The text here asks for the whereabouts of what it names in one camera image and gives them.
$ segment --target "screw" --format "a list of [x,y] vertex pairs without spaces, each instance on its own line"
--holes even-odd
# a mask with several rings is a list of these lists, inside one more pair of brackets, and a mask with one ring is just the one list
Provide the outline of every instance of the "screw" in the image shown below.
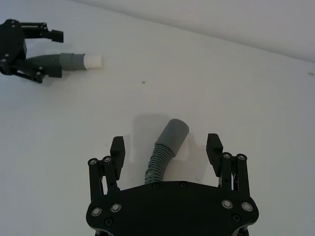
[[102,209],[99,207],[96,207],[92,210],[92,216],[99,216],[102,212]]
[[181,182],[181,183],[179,184],[179,186],[180,186],[181,188],[187,188],[187,183]]
[[111,226],[113,225],[113,223],[114,223],[114,221],[113,221],[112,218],[107,218],[107,219],[105,220],[105,225],[106,225],[107,227],[111,227]]
[[95,163],[96,163],[96,160],[90,161],[90,164],[91,164],[91,165],[94,165]]
[[235,221],[236,223],[241,222],[241,217],[238,214],[233,214],[232,215],[232,219],[233,221]]
[[105,162],[110,162],[110,161],[111,161],[111,159],[112,159],[112,158],[108,156],[108,157],[106,157],[106,158],[105,158],[105,160],[104,160],[104,161],[105,161]]
[[254,210],[254,207],[252,206],[252,204],[248,203],[248,202],[243,202],[241,204],[242,208],[245,210],[245,211],[253,211]]
[[159,188],[159,183],[154,183],[154,184],[152,185],[152,187],[153,187],[153,188]]
[[112,207],[110,208],[111,212],[118,212],[120,211],[120,209],[122,208],[122,205],[115,203],[112,205]]
[[223,200],[221,202],[222,206],[224,206],[226,209],[233,208],[233,203],[230,200]]

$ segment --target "white tube end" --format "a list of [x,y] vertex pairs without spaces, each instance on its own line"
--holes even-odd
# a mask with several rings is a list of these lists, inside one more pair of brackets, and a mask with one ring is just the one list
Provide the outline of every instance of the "white tube end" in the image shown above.
[[83,58],[83,63],[86,69],[103,68],[102,55],[94,56],[85,54]]

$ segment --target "white surface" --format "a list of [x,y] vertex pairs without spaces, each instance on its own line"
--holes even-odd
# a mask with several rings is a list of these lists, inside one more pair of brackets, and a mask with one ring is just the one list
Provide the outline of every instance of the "white surface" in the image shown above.
[[83,57],[83,63],[86,69],[102,68],[103,67],[102,61],[103,61],[102,55],[95,56],[85,54]]
[[315,62],[314,0],[72,0]]
[[4,1],[0,12],[1,22],[64,31],[64,44],[29,40],[29,56],[106,58],[104,69],[41,85],[0,76],[0,235],[93,236],[87,160],[124,135],[119,186],[141,185],[171,118],[190,134],[166,180],[217,185],[205,143],[218,133],[225,150],[249,157],[260,211],[251,235],[313,235],[313,63],[72,2]]

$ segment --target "white wall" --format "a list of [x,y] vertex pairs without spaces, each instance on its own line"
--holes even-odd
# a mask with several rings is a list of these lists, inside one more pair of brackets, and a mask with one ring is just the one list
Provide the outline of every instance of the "white wall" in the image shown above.
[[216,185],[205,142],[218,133],[225,150],[249,157],[260,211],[251,235],[312,235],[313,63],[72,2],[5,0],[7,18],[64,31],[64,44],[28,41],[30,56],[99,53],[105,68],[41,85],[0,76],[0,235],[94,235],[87,160],[124,135],[119,186],[141,185],[171,118],[190,136],[166,180]]
[[71,0],[315,62],[314,0]]

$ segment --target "white table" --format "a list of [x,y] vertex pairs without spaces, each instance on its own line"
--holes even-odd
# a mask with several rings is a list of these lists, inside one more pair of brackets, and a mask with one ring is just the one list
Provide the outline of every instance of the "white table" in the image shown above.
[[314,64],[73,2],[5,0],[7,18],[64,31],[64,44],[28,40],[29,56],[102,54],[105,67],[41,85],[0,75],[1,235],[94,235],[87,160],[124,135],[118,184],[141,185],[171,118],[190,134],[166,180],[217,185],[205,144],[218,133],[249,157],[251,235],[314,232]]

